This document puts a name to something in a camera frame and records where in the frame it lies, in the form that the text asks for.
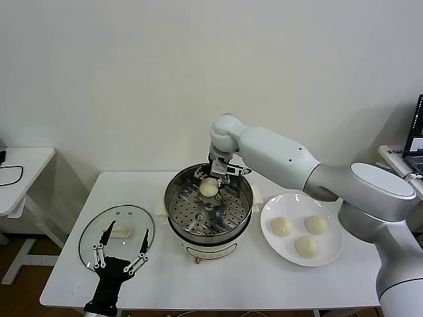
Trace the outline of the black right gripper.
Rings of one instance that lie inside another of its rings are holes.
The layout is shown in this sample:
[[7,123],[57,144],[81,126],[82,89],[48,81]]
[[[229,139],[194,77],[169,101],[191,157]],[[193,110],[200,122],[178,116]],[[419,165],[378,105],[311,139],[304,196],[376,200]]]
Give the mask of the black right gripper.
[[[213,158],[212,158],[212,154],[209,153],[208,155],[208,162],[209,162],[209,166],[207,168],[207,166],[200,166],[198,167],[195,172],[194,172],[194,177],[199,179],[199,180],[203,180],[204,178],[208,177],[209,175],[212,175],[212,164],[213,164]],[[231,177],[229,174],[226,174],[222,177],[218,178],[218,186],[219,189],[224,188],[225,186],[228,186],[230,184],[231,181]]]

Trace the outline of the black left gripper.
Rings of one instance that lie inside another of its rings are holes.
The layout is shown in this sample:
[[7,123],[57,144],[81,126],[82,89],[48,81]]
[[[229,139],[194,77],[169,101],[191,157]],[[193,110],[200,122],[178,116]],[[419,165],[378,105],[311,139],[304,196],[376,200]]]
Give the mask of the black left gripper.
[[98,244],[93,245],[95,272],[99,281],[93,298],[85,305],[84,312],[117,312],[116,304],[123,283],[130,280],[130,273],[136,273],[148,260],[149,229],[146,229],[139,250],[133,261],[104,255],[104,248],[110,240],[116,220],[113,220],[102,233]]

